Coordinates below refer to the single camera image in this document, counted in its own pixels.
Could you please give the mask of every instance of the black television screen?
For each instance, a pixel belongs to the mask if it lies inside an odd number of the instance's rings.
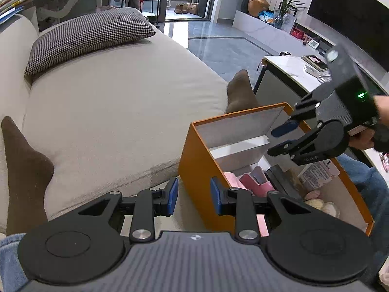
[[[389,9],[377,0],[312,0],[308,14],[331,26],[389,70]]]

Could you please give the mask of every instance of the beige sofa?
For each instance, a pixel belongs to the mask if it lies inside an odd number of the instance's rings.
[[[158,30],[55,66],[30,85],[24,69],[37,37],[23,16],[0,26],[0,118],[12,117],[54,164],[49,219],[110,190],[135,195],[177,175],[190,122],[226,109],[227,83]],[[0,232],[8,198],[1,137]]]

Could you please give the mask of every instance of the houndstooth pillow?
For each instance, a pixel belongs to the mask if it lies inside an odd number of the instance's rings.
[[[134,8],[83,15],[40,36],[32,45],[26,75],[34,75],[71,58],[155,35]]]

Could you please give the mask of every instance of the orange box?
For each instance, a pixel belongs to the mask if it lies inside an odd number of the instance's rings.
[[[178,173],[209,230],[233,232],[235,223],[234,217],[218,216],[215,213],[211,200],[211,178],[217,177],[226,188],[230,185],[223,174],[223,169],[212,157],[209,149],[261,135],[268,137],[269,147],[287,139],[297,139],[310,130],[305,122],[301,122],[298,129],[282,137],[275,138],[270,134],[273,128],[287,120],[292,111],[293,109],[287,103],[279,103],[190,124]],[[341,220],[370,235],[374,221],[365,202],[338,161],[334,158],[331,160],[339,169],[340,174],[320,188],[321,198],[325,202],[331,201],[336,204],[340,209],[339,218]],[[283,171],[291,169],[296,173],[305,167],[297,166],[290,160],[289,155],[270,157],[267,153],[261,159],[261,166],[266,170],[266,165],[263,164],[267,164],[268,168],[278,164]],[[257,163],[252,164],[251,167],[236,168],[233,172],[236,175],[251,172],[256,165]]]

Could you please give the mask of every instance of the baseboard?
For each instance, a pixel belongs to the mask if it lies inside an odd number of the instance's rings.
[[[216,23],[232,25],[234,23],[234,20],[230,18],[218,18]]]

